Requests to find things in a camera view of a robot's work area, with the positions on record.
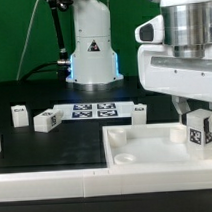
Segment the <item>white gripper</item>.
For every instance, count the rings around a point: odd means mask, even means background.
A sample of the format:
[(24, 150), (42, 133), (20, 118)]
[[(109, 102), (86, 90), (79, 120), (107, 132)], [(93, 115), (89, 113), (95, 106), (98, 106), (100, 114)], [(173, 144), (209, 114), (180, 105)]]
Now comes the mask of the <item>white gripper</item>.
[(206, 143), (212, 142), (212, 45), (203, 59), (176, 58), (165, 45), (141, 45), (138, 50), (138, 71), (144, 89), (175, 95), (172, 103), (183, 123), (190, 112), (187, 98), (209, 102), (211, 113), (204, 119)]

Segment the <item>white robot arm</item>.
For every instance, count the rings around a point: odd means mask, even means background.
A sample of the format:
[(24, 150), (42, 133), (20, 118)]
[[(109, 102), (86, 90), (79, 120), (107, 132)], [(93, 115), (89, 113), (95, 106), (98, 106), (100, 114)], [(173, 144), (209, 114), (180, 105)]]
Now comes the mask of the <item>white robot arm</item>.
[[(187, 100), (212, 109), (212, 0), (149, 0), (160, 14), (135, 29), (140, 43), (139, 79), (144, 89), (172, 96), (178, 114)], [(111, 48), (110, 12), (98, 0), (73, 0), (75, 51), (66, 82), (80, 89), (105, 89), (123, 79)], [(206, 121), (212, 131), (212, 115)]]

